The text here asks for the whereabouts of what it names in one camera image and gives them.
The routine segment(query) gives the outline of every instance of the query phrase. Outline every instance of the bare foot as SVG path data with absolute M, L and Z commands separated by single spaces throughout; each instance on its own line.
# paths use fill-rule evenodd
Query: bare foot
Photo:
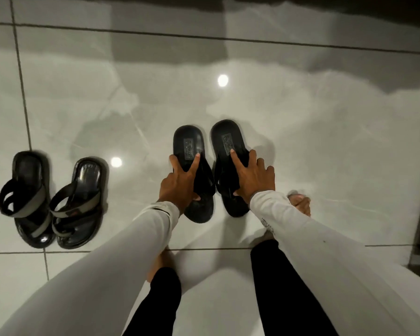
M 292 206 L 298 209 L 301 213 L 311 217 L 311 209 L 309 208 L 309 203 L 311 202 L 310 198 L 302 194 L 292 194 L 288 196 L 288 199 Z
M 168 248 L 164 249 L 162 253 L 158 255 L 154 260 L 153 266 L 146 275 L 146 281 L 151 283 L 157 270 L 163 267 L 170 267 L 174 269 L 173 254 Z

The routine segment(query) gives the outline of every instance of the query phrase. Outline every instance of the white long sleeve shirt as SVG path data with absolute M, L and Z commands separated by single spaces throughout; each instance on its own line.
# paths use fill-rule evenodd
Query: white long sleeve shirt
M 273 232 L 339 335 L 420 335 L 420 277 L 301 214 L 282 193 L 259 192 L 250 208 Z M 178 219 L 172 203 L 145 208 L 127 229 L 34 293 L 0 336 L 120 336 Z

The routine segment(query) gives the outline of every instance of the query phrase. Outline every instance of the slipper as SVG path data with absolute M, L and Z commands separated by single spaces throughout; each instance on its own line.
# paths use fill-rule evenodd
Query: slipper
M 72 182 L 51 199 L 50 211 L 56 218 L 52 228 L 63 249 L 76 249 L 89 242 L 98 232 L 103 216 L 103 193 L 106 166 L 98 158 L 78 160 Z M 67 198 L 60 209 L 56 207 Z
M 247 151 L 240 128 L 232 120 L 221 120 L 210 132 L 213 149 L 216 154 L 214 180 L 216 188 L 223 198 L 224 207 L 232 217 L 241 217 L 249 212 L 249 206 L 240 196 L 233 193 L 240 188 L 240 180 L 235 165 L 230 157 L 234 149 L 244 166 L 249 164 Z
M 201 130 L 192 125 L 185 125 L 176 129 L 173 137 L 173 154 L 177 157 L 185 172 L 190 169 L 196 153 L 201 154 L 201 159 L 194 178 L 193 191 L 201 199 L 193 200 L 185 209 L 184 214 L 185 217 L 195 223 L 205 223 L 213 215 L 213 195 L 216 190 L 213 173 L 206 160 L 204 137 Z
M 12 179 L 0 191 L 0 212 L 13 217 L 20 237 L 37 249 L 47 247 L 55 238 L 51 230 L 53 217 L 48 209 L 49 170 L 43 154 L 19 152 L 12 161 Z

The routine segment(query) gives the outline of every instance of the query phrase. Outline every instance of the sandal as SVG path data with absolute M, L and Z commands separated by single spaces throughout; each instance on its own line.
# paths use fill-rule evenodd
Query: sandal
M 41 153 L 23 151 L 12 161 L 12 179 L 0 191 L 0 212 L 13 217 L 22 239 L 42 249 L 54 240 L 50 201 L 48 159 Z
M 195 223 L 206 223 L 213 215 L 213 196 L 216 192 L 213 173 L 206 160 L 204 137 L 200 129 L 192 125 L 179 127 L 174 133 L 173 154 L 182 169 L 187 172 L 196 153 L 201 154 L 199 167 L 194 178 L 193 191 L 201 197 L 193 200 L 185 209 L 185 216 Z
M 72 182 L 51 200 L 50 211 L 56 218 L 52 228 L 61 248 L 79 248 L 98 232 L 103 216 L 106 170 L 98 158 L 78 160 L 73 169 Z M 66 198 L 67 203 L 56 210 L 56 206 Z
M 240 196 L 233 193 L 240 188 L 240 180 L 235 165 L 230 157 L 230 150 L 234 149 L 241 163 L 249 164 L 247 151 L 240 128 L 232 120 L 221 120 L 210 132 L 213 149 L 216 154 L 214 180 L 216 188 L 223 198 L 224 207 L 232 217 L 241 217 L 249 212 L 249 206 Z

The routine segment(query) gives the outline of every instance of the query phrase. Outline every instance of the hand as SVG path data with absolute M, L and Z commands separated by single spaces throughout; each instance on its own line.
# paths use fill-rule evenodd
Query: hand
M 236 172 L 240 178 L 240 189 L 235 195 L 241 196 L 249 204 L 252 195 L 258 191 L 275 191 L 274 168 L 269 166 L 265 170 L 265 161 L 258 158 L 255 150 L 249 152 L 249 165 L 245 168 L 236 155 L 234 149 L 230 150 L 230 157 L 235 164 Z
M 185 172 L 177 157 L 174 154 L 170 155 L 173 172 L 162 180 L 157 201 L 171 202 L 179 208 L 180 214 L 183 214 L 185 208 L 190 205 L 192 200 L 200 200 L 201 198 L 193 192 L 194 178 L 199 166 L 199 160 L 201 160 L 201 155 L 197 153 L 190 169 L 188 172 Z

